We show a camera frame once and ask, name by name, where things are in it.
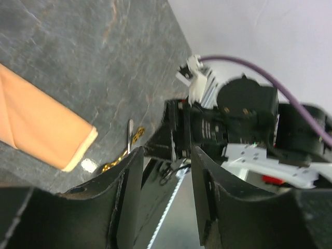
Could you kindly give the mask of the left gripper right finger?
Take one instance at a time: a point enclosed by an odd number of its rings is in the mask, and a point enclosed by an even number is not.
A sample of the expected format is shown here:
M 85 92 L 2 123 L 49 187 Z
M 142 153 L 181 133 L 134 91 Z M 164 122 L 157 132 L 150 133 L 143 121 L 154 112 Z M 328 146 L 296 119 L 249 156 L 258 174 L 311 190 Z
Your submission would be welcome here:
M 199 241 L 205 248 L 331 248 L 331 190 L 274 194 L 191 150 Z

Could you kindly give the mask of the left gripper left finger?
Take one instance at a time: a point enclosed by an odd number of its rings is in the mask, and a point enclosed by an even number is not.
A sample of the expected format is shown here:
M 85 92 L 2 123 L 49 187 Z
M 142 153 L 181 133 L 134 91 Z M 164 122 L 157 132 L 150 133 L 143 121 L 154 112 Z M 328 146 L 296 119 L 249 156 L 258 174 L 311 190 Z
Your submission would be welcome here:
M 1 188 L 1 248 L 133 248 L 144 152 L 65 193 Z

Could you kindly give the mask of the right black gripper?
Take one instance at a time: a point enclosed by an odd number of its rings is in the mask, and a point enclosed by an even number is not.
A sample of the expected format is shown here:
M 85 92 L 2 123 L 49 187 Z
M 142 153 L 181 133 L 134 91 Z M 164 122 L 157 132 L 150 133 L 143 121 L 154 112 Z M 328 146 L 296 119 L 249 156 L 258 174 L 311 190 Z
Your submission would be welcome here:
M 216 108 L 171 99 L 165 101 L 160 126 L 144 144 L 144 153 L 146 157 L 175 162 L 190 158 L 191 148 L 198 146 L 213 160 L 222 162 L 228 143 L 227 126 Z

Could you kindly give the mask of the gold spoon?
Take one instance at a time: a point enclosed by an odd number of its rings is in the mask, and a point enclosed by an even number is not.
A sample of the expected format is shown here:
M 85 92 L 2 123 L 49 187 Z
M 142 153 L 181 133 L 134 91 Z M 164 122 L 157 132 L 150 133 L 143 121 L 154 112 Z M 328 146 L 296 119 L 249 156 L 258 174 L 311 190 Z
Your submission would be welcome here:
M 138 127 L 136 133 L 132 136 L 131 145 L 134 145 L 140 137 L 145 133 L 144 127 Z M 109 170 L 110 168 L 116 166 L 126 155 L 128 154 L 128 150 L 125 149 L 123 153 L 113 162 L 107 163 L 102 167 L 102 173 Z

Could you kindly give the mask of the silver fork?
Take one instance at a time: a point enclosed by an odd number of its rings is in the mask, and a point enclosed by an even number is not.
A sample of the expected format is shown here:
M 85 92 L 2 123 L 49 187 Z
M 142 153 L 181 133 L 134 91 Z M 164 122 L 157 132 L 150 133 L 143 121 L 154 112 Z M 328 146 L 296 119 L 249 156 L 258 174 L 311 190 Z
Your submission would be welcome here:
M 127 129 L 127 153 L 128 154 L 131 152 L 133 128 L 134 128 L 134 121 L 133 121 L 133 119 L 130 119 L 128 121 L 128 129 Z

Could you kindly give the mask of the peach satin napkin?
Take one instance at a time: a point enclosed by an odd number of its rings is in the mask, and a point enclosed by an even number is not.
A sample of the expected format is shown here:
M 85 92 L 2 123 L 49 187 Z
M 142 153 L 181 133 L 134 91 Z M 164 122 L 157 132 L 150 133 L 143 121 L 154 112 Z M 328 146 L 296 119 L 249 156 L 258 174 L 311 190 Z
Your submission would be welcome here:
M 96 127 L 1 65 L 1 141 L 54 168 L 72 171 Z

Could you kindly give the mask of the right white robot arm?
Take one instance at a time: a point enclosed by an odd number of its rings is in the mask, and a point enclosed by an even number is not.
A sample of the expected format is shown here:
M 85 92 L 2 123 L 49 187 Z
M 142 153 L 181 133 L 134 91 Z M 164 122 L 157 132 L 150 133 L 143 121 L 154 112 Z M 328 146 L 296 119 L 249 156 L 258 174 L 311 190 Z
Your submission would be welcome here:
M 224 167 L 248 169 L 281 187 L 330 188 L 331 146 L 278 91 L 242 75 L 216 91 L 205 107 L 187 99 L 165 102 L 161 125 L 144 145 L 164 161 L 189 158 L 200 147 Z

